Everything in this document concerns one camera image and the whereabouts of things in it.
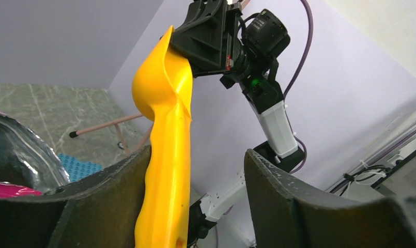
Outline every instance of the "white wall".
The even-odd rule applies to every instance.
[[[408,157],[410,154],[412,154],[416,150],[416,139],[408,143],[406,146],[404,146],[401,150],[399,155],[401,155],[402,158]],[[357,179],[362,179],[369,176],[368,174],[363,174],[358,176]],[[366,181],[360,182],[361,184],[352,183],[349,186],[349,190],[346,190],[343,194],[344,198],[351,199],[351,200],[357,200],[360,202],[371,202],[374,200],[378,200],[383,198],[384,196],[373,189],[371,185],[376,182],[378,179],[380,179],[381,175],[376,175]],[[335,194],[339,195],[343,189],[337,191]]]
[[[189,2],[164,2],[112,82],[110,93],[128,114],[137,113],[130,93],[137,68],[166,29],[182,23]],[[268,8],[289,30],[291,44],[279,57],[277,77],[285,88],[302,55],[307,25],[300,1],[281,2],[252,0],[244,13]],[[416,79],[322,0],[310,4],[314,43],[287,104],[309,150],[296,176],[326,189],[416,110]],[[194,80],[191,108],[192,186],[203,194],[242,170],[246,149],[265,137],[239,88],[226,90],[219,76]],[[150,125],[137,123],[144,130]],[[227,222],[248,244],[254,241],[247,199],[235,204]]]
[[[416,77],[416,0],[324,0]]]
[[[163,0],[0,0],[0,83],[107,89]]]

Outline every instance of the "white bracket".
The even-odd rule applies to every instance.
[[[244,171],[229,181],[226,185],[207,193],[201,199],[200,208],[206,219],[217,222],[232,205],[246,195]]]

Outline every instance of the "black rubber tip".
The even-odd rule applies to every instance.
[[[78,136],[77,131],[72,131],[72,132],[69,133],[69,137],[71,137],[71,138],[75,138],[77,136]]]

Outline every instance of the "green led light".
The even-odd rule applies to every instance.
[[[254,80],[252,80],[250,84],[251,84],[253,87],[255,87],[256,85],[258,85],[258,84],[259,84],[259,79],[254,79]]]

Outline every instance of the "black padded panel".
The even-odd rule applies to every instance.
[[[316,189],[253,150],[244,159],[258,248],[416,247],[416,197],[359,203]]]
[[[55,194],[0,199],[0,247],[134,247],[150,147]]]

